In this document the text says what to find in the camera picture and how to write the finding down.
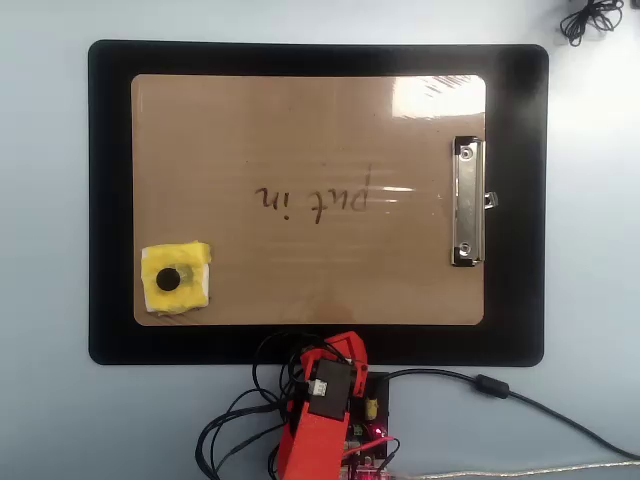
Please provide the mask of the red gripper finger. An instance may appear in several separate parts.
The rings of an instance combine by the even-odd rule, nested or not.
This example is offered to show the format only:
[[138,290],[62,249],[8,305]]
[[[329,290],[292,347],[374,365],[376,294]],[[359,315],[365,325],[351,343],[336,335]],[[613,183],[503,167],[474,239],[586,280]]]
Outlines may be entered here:
[[323,351],[326,359],[348,363],[358,372],[367,373],[368,355],[364,341],[354,331],[334,335],[326,339],[328,347]]
[[351,396],[362,398],[366,391],[366,382],[369,366],[366,363],[353,363],[351,365]]

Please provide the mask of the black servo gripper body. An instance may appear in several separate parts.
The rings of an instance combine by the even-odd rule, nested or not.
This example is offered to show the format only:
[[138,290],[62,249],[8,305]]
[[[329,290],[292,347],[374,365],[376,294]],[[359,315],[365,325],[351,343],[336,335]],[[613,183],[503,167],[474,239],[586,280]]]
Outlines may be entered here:
[[324,349],[311,349],[301,357],[303,377],[298,386],[298,411],[343,419],[352,394],[353,368]]

